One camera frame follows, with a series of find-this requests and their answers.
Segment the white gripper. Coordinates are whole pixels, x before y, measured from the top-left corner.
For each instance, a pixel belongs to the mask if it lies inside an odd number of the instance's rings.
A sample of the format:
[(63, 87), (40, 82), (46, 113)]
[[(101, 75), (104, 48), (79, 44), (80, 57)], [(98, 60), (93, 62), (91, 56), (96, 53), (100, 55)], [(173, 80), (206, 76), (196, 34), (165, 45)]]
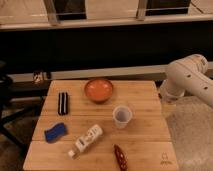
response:
[(176, 88), (160, 88), (162, 115), (168, 118), (176, 107), (176, 101), (182, 96), (182, 91)]

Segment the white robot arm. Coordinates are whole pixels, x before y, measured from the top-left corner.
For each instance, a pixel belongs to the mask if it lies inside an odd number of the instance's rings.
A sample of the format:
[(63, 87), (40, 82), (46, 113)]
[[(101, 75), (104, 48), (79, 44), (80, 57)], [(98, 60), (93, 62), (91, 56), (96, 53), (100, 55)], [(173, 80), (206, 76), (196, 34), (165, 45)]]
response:
[(166, 79), (159, 88), (162, 104), (162, 115), (168, 118), (175, 102), (184, 96), (185, 92), (198, 97), (213, 108), (213, 80), (205, 73), (208, 70), (207, 59), (200, 54), (192, 54), (175, 60), (165, 67)]

